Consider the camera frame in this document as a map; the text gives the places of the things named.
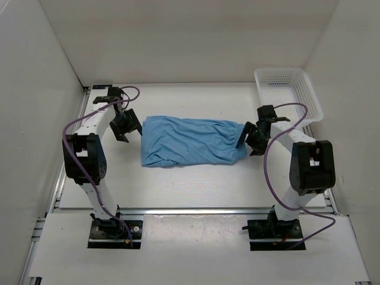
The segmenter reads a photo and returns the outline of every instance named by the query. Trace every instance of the purple cable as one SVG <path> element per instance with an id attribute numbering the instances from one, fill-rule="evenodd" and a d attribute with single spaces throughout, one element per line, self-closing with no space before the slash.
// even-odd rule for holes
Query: purple cable
<path id="1" fill-rule="evenodd" d="M 81 122 L 82 120 L 84 119 L 87 119 L 93 115 L 95 115 L 97 112 L 99 111 L 102 111 L 102 110 L 105 110 L 107 109 L 108 107 L 111 107 L 115 104 L 118 104 L 118 103 L 124 103 L 124 102 L 131 102 L 131 101 L 134 101 L 138 98 L 138 96 L 140 95 L 140 90 L 137 88 L 137 87 L 134 87 L 134 86 L 125 86 L 125 87 L 122 87 L 122 88 L 133 88 L 133 89 L 136 89 L 137 90 L 137 95 L 132 98 L 132 99 L 125 99 L 125 100 L 118 100 L 118 101 L 114 101 L 114 102 L 111 102 L 109 104 L 106 104 L 102 107 L 100 107 L 99 109 L 83 116 L 83 117 L 80 117 L 70 123 L 68 123 L 65 127 L 64 127 L 64 130 L 62 131 L 62 140 L 64 142 L 64 146 L 65 148 L 67 149 L 67 151 L 69 152 L 70 156 L 72 157 L 73 161 L 77 164 L 77 166 L 79 167 L 79 169 L 83 172 L 84 176 L 87 178 L 87 180 L 91 183 L 92 187 L 94 188 L 95 190 L 95 193 L 96 193 L 96 198 L 97 198 L 97 201 L 99 202 L 101 208 L 103 209 L 103 211 L 109 215 L 111 218 L 119 221 L 120 223 L 123 224 L 123 227 L 124 229 L 128 232 L 128 239 L 130 240 L 131 242 L 131 248 L 133 248 L 133 243 L 132 243 L 132 235 L 131 235 L 131 231 L 129 230 L 129 227 L 127 226 L 127 224 L 121 219 L 121 218 L 118 218 L 117 216 L 111 214 L 111 212 L 104 206 L 103 204 L 103 201 L 102 201 L 102 198 L 100 196 L 100 192 L 99 192 L 99 189 L 97 188 L 94 180 L 92 180 L 91 176 L 88 174 L 88 172 L 86 171 L 86 169 L 83 167 L 83 165 L 81 164 L 81 162 L 77 159 L 77 157 L 75 156 L 75 154 L 72 152 L 69 144 L 68 144 L 68 141 L 66 139 L 66 132 L 67 132 L 67 129 L 72 126 L 73 124 L 77 123 L 77 122 Z"/>
<path id="2" fill-rule="evenodd" d="M 271 191 L 273 197 L 275 198 L 275 200 L 282 206 L 284 207 L 285 209 L 289 210 L 289 211 L 299 211 L 299 210 L 303 210 L 305 213 L 308 213 L 310 215 L 313 215 L 315 217 L 320 217 L 320 218 L 324 218 L 324 219 L 328 219 L 328 220 L 331 220 L 332 222 L 330 224 L 328 224 L 327 226 L 321 228 L 320 230 L 317 230 L 316 232 L 312 233 L 311 235 L 305 237 L 304 239 L 300 240 L 299 242 L 295 243 L 293 246 L 291 246 L 289 249 L 292 249 L 292 248 L 295 248 L 297 247 L 298 245 L 300 245 L 301 243 L 303 243 L 304 241 L 312 238 L 313 236 L 317 235 L 318 233 L 321 233 L 323 232 L 324 230 L 327 230 L 329 227 L 332 227 L 333 225 L 335 225 L 336 223 L 336 220 L 332 217 L 328 217 L 328 216 L 323 216 L 321 214 L 317 214 L 317 213 L 313 213 L 313 212 L 310 212 L 308 210 L 306 210 L 305 208 L 303 207 L 299 207 L 299 208 L 292 208 L 292 207 L 289 207 L 288 205 L 286 205 L 283 201 L 281 201 L 281 199 L 277 196 L 276 192 L 274 191 L 273 189 L 273 186 L 270 182 L 270 179 L 269 179 L 269 175 L 268 175 L 268 164 L 267 164 L 267 161 L 268 161 L 268 153 L 269 153 L 269 149 L 271 148 L 271 146 L 273 145 L 273 143 L 282 135 L 284 134 L 287 134 L 289 132 L 291 132 L 292 130 L 294 130 L 307 116 L 308 114 L 308 108 L 306 107 L 306 105 L 304 104 L 301 104 L 301 103 L 286 103 L 286 104 L 281 104 L 281 105 L 278 105 L 276 107 L 274 107 L 275 109 L 276 108 L 279 108 L 279 107 L 283 107 L 283 106 L 289 106 L 289 105 L 299 105 L 299 106 L 302 106 L 304 109 L 305 109 L 305 113 L 303 114 L 303 116 L 289 129 L 279 133 L 278 135 L 276 135 L 268 144 L 268 147 L 265 151 L 265 154 L 264 154 L 264 176 L 265 176 L 265 180 L 267 181 L 267 185 L 269 187 L 269 190 Z"/>

